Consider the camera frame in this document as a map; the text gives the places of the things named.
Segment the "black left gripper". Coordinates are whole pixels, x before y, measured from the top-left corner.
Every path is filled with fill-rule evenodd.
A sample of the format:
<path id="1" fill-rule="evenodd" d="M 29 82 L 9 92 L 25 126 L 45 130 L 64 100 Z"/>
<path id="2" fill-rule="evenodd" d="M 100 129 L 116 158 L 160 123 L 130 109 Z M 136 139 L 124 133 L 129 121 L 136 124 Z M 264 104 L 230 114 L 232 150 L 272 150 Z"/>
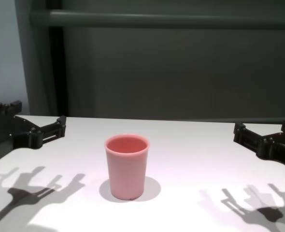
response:
<path id="1" fill-rule="evenodd" d="M 41 148 L 45 143 L 65 136 L 65 116 L 49 125 L 34 127 L 30 121 L 15 116 L 21 111 L 21 101 L 0 103 L 0 159 L 15 149 Z"/>

